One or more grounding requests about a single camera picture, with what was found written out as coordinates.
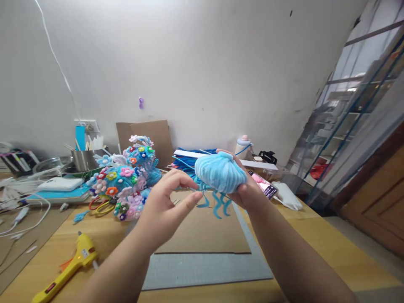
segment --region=blue flower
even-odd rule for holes
[[[95,173],[85,184],[87,186],[92,186],[97,181],[98,175],[99,175],[98,173]]]
[[[99,167],[110,166],[112,163],[112,158],[108,155],[103,155],[101,159],[96,160]]]

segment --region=orange flower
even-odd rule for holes
[[[118,189],[116,187],[108,187],[106,190],[106,194],[108,196],[115,196],[118,193]]]

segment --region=smartphone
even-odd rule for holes
[[[271,199],[278,191],[278,189],[269,183],[267,180],[262,179],[259,175],[255,174],[252,171],[248,172],[250,176],[254,179],[254,181],[261,188],[262,192],[266,195],[268,199]]]

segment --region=yellow glue gun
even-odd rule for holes
[[[67,267],[45,290],[35,295],[32,299],[32,303],[49,302],[80,267],[88,266],[92,263],[94,268],[98,269],[96,262],[98,254],[89,236],[79,231],[79,237],[76,243],[76,254],[69,262],[63,264],[67,265]]]

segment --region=pen holder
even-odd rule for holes
[[[94,155],[103,156],[107,154],[102,149],[90,151],[72,151],[73,162],[78,172],[86,172],[99,168]]]

